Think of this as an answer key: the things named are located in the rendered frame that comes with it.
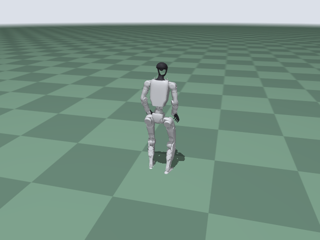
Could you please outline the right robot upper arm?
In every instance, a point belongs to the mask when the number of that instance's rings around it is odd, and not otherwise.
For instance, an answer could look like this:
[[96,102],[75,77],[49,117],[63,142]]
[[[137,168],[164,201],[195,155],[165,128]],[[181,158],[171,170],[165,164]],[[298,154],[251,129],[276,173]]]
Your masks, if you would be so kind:
[[178,92],[177,92],[177,84],[175,82],[168,82],[168,86],[171,89],[172,100],[171,104],[173,106],[178,105]]

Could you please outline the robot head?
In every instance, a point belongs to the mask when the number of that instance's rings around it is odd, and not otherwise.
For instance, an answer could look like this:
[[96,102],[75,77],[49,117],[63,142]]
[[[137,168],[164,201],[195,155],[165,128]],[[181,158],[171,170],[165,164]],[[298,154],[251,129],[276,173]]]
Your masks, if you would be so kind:
[[[158,78],[157,78],[156,80],[158,80],[158,81],[165,81],[164,76],[165,76],[166,73],[167,73],[168,66],[167,66],[164,62],[159,62],[159,63],[156,65],[156,68],[157,68],[157,70],[158,70]],[[160,70],[160,71],[166,70],[166,71],[165,71],[165,74],[161,75],[159,70]]]

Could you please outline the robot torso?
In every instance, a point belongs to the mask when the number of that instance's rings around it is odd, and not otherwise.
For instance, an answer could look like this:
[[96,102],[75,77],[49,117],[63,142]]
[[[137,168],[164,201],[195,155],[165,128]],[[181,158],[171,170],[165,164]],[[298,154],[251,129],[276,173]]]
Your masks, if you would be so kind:
[[[165,78],[164,78],[165,79]],[[165,113],[163,112],[163,107],[167,104],[169,100],[169,80],[151,80],[150,82],[150,101],[152,106],[156,106],[154,112],[152,113],[152,122],[156,124],[163,124],[163,118]]]

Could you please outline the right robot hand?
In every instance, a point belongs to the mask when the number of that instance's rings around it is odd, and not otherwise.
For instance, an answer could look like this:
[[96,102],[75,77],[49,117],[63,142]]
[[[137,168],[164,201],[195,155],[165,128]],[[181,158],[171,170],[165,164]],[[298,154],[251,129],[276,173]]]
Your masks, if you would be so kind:
[[[177,120],[176,120],[175,118],[176,118]],[[173,119],[175,119],[177,123],[178,123],[179,120],[180,120],[179,117],[178,117],[178,114],[175,114]]]

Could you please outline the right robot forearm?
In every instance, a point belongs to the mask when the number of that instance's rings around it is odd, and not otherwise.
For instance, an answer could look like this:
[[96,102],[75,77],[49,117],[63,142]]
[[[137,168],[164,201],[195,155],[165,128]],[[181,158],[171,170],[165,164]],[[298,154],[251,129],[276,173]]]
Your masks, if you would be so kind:
[[178,106],[179,106],[179,102],[178,102],[178,105],[172,105],[171,115],[173,117],[174,117],[175,114],[177,114]]

